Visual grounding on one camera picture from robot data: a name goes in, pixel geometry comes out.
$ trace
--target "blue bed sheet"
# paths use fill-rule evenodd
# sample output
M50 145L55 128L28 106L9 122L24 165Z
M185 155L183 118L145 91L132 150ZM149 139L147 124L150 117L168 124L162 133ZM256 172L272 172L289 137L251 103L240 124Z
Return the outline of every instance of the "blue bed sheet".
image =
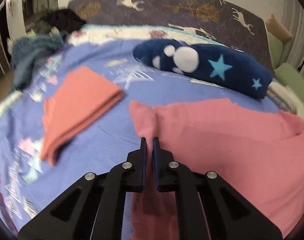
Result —
M128 152L139 148L140 138L128 111L130 100L156 106L230 98L248 109L279 111L269 98L257 101L229 89L191 83L189 78L179 74L140 65L132 57L132 50L141 42L116 40L101 46L89 43L66 45L50 58L31 88L2 116L0 192L17 230L85 173L108 172L125 161ZM38 159L44 136L42 99L53 96L68 72L82 65L118 84L125 96L107 114L67 143L57 166L51 167ZM131 197L127 194L122 239L129 239L132 231L130 213Z

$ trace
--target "orange towel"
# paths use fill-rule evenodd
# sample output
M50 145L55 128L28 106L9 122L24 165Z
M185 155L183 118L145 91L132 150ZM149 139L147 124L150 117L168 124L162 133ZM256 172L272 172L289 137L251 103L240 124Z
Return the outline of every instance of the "orange towel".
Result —
M44 142L40 159L55 165L56 151L123 97L114 83L87 67L69 73L55 95L44 100Z

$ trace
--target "blue pillow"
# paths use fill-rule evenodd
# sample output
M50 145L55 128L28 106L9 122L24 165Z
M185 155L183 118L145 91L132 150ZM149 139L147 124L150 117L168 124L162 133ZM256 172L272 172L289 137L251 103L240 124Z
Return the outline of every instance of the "blue pillow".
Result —
M270 71L251 55L221 45L151 39L136 46L133 57L142 64L215 83L255 99L265 97L272 81Z

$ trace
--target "metal pin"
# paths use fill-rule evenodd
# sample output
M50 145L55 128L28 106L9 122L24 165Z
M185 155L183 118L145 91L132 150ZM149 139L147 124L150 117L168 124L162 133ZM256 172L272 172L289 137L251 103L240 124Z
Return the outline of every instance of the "metal pin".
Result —
M86 180L92 180L95 178L95 174L93 172L89 172L89 173L86 173L84 177Z
M209 179L216 179L216 177L217 177L218 175L217 175L216 172L214 172L214 171L209 171L209 172L206 174L206 176L207 176Z
M130 162L124 162L124 163L122 164L122 167L123 167L124 169L129 169L129 168L132 167L132 163L130 163Z
M177 163L177 162L170 162L169 166L170 166L170 168L175 169L175 168L177 168L179 166L179 163Z

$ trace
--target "deer print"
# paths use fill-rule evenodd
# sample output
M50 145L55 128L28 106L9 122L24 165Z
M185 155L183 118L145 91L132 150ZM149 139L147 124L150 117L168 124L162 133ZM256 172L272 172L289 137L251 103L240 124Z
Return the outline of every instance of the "deer print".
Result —
M124 5L128 8L134 8L137 11L143 11L144 8L138 8L138 4L144 3L144 1L132 2L132 0L117 0L116 5Z
M187 33L192 33L192 34L196 34L196 31L199 31L199 32L204 33L204 34L205 34L205 37L207 37L207 38L209 38L209 39L211 39L211 40L216 40L216 38L215 38L213 35L207 33L207 32L206 32L205 30L203 30L202 28L197 29L197 28L193 28L193 27L182 27L182 26L173 25L173 24L170 24L170 23L169 23L169 26L170 26L170 27L175 27L175 28L181 29L181 30L183 30L183 31L185 31L185 32L187 32Z
M242 24L242 26L244 26L245 28L247 28L248 31L249 31L252 35L254 35L254 33L251 31L251 27L253 27L253 25L252 25L252 24L246 24L246 23L245 23L243 13L239 12L238 10L236 10L236 9L234 9L234 8L232 8L232 10L234 10L233 13L236 13L236 14L237 14L237 15L233 15L233 19L234 19L234 20L237 20L238 22L240 22L240 23Z

